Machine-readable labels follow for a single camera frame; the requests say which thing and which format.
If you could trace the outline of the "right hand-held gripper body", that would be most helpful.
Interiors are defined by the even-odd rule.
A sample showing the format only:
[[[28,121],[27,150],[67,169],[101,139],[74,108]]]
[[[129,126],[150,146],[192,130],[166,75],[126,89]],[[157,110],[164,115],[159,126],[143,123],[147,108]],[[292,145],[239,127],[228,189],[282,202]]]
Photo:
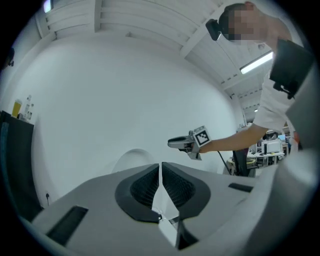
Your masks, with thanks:
[[[198,127],[189,131],[189,135],[193,139],[192,152],[187,153],[191,160],[201,160],[200,149],[211,142],[211,137],[205,126]]]

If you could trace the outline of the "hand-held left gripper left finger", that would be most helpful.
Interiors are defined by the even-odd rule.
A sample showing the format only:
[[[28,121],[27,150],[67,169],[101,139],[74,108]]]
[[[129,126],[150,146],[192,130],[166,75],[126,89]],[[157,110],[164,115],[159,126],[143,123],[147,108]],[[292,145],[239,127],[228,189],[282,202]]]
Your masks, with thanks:
[[[57,256],[176,256],[152,210],[159,165],[92,178],[43,210],[37,235]]]

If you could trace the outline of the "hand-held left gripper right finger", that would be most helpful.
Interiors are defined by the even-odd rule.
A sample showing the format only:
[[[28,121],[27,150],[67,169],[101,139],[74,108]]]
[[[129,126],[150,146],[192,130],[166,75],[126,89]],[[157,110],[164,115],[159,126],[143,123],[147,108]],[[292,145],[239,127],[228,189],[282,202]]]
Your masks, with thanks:
[[[175,247],[183,250],[206,239],[242,206],[254,178],[217,174],[163,162],[162,184],[178,211]]]

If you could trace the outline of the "white toilet lid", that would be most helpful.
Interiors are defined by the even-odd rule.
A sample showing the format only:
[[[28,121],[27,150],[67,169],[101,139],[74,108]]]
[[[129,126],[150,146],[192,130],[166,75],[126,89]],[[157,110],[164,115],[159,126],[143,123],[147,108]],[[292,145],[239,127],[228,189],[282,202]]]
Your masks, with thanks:
[[[154,157],[146,150],[135,148],[125,152],[115,163],[111,173],[123,170],[154,164]]]

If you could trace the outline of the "person's right forearm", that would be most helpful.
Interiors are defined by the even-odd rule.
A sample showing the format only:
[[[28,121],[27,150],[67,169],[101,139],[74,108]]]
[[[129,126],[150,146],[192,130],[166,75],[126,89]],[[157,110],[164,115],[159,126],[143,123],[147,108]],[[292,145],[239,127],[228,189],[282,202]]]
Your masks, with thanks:
[[[201,154],[215,151],[238,151],[249,148],[256,144],[268,131],[267,128],[260,127],[254,123],[245,130],[239,131],[226,138],[212,140],[201,147]]]

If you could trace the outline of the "black office chair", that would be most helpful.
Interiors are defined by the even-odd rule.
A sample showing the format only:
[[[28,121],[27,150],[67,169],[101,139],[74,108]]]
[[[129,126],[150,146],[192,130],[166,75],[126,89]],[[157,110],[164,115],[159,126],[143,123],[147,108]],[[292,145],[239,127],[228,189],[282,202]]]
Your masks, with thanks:
[[[247,169],[247,155],[248,148],[233,151],[233,162],[235,166],[235,174],[237,176],[248,177],[249,171]]]

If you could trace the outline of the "white shirt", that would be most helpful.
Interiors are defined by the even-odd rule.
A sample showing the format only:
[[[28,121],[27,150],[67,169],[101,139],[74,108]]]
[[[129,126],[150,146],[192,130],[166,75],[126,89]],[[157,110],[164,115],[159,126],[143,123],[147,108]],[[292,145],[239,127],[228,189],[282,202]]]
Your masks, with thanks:
[[[285,92],[274,89],[275,82],[270,79],[269,70],[263,79],[260,103],[253,120],[253,124],[268,130],[281,132],[287,123],[289,132],[293,134],[296,129],[287,117],[287,110],[294,100],[288,99]]]

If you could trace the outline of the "black cabinet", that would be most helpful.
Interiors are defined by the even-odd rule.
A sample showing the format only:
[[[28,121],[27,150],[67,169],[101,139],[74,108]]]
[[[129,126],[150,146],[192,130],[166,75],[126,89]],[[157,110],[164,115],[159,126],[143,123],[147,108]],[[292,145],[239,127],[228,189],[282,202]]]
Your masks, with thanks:
[[[32,124],[0,113],[0,180],[13,209],[28,221],[38,209],[31,164],[33,131]]]

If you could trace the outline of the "long ceiling light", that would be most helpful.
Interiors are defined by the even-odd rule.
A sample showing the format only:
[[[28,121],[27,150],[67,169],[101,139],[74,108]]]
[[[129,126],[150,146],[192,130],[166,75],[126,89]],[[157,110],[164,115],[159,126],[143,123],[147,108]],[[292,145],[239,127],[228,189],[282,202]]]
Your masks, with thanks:
[[[269,62],[273,59],[273,52],[269,51],[260,57],[252,60],[251,62],[247,63],[243,67],[240,68],[240,72],[242,75],[247,74],[248,72],[252,71],[253,69],[256,69],[257,67],[265,64],[266,62]]]

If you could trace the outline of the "clear bottles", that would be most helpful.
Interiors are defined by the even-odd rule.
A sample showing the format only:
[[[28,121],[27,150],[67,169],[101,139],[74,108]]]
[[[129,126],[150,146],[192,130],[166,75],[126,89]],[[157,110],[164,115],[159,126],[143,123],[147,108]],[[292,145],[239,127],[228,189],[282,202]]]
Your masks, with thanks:
[[[25,105],[25,109],[24,109],[24,120],[29,123],[31,120],[31,116],[32,116],[32,110],[33,110],[33,106],[34,104],[31,102],[32,100],[32,95],[29,94],[26,100],[26,105]]]

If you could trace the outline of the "black chest device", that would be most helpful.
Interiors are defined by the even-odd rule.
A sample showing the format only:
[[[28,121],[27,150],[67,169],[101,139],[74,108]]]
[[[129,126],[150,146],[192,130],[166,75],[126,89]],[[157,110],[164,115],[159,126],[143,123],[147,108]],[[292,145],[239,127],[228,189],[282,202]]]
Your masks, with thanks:
[[[293,99],[309,73],[315,58],[304,47],[290,41],[279,39],[269,79],[273,88]]]

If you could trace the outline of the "yellow drink cup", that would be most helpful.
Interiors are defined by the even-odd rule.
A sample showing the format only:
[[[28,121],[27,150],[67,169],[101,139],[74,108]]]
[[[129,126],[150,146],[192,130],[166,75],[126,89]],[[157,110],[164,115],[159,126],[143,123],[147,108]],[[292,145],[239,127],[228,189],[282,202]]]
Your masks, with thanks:
[[[20,112],[20,109],[23,105],[23,102],[20,99],[16,99],[12,108],[12,116],[17,118]]]

